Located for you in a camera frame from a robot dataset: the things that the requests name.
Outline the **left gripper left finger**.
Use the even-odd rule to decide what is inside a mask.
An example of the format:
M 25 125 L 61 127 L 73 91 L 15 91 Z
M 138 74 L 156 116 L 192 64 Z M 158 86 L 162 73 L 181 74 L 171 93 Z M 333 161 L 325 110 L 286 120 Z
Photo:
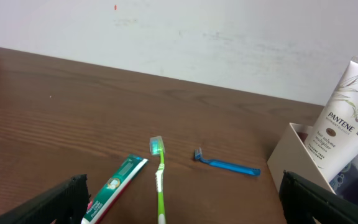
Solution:
M 89 202 L 87 175 L 75 175 L 0 215 L 0 224 L 80 224 Z

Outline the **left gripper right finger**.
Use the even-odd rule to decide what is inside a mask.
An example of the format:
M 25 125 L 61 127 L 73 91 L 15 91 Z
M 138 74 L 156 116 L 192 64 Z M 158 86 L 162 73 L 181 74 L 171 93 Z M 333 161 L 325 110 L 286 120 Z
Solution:
M 357 205 L 294 172 L 283 172 L 279 197 L 288 224 L 358 224 Z

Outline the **green white toothpaste tube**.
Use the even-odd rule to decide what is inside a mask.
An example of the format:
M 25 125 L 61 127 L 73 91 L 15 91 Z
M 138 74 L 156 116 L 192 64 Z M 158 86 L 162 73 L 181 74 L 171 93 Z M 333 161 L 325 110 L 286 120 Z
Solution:
M 120 168 L 90 201 L 81 224 L 99 223 L 120 194 L 148 161 L 148 159 L 135 155 L 127 156 Z

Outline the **white Pantene tube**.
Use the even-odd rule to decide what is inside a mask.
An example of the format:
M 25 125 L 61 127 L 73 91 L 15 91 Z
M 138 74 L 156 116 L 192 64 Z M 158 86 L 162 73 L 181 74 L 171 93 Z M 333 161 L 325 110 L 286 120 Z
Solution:
M 328 182 L 358 155 L 358 56 L 352 57 L 304 145 Z

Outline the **white cardboard box pink inside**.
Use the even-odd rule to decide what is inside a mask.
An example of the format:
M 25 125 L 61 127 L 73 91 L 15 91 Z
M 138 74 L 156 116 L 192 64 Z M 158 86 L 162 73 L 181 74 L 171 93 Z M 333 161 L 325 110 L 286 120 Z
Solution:
M 269 157 L 267 165 L 278 192 L 284 171 L 291 171 L 334 193 L 303 144 L 311 130 L 311 126 L 289 123 Z

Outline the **green white toothbrush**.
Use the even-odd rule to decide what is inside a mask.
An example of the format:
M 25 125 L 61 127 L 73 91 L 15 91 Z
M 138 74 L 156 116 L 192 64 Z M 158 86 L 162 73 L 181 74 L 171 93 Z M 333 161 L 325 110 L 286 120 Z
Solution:
M 165 170 L 165 146 L 161 136 L 150 138 L 150 153 L 153 156 L 160 157 L 160 163 L 155 173 L 156 189 L 157 189 L 157 222 L 158 224 L 166 224 L 165 204 L 163 197 L 163 173 Z

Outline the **blue disposable razor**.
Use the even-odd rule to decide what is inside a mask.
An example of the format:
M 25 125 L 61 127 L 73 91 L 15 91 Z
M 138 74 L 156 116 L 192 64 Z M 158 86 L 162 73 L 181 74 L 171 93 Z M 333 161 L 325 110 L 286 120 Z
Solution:
M 207 164 L 209 166 L 230 170 L 230 171 L 245 174 L 245 175 L 258 177 L 261 174 L 260 169 L 241 166 L 241 165 L 238 165 L 238 164 L 233 164 L 233 163 L 230 163 L 230 162 L 220 161 L 220 160 L 217 160 L 217 159 L 205 159 L 203 157 L 202 149 L 200 147 L 195 150 L 194 158 L 195 158 L 196 161 L 200 161 L 200 162 L 202 162 L 204 164 Z

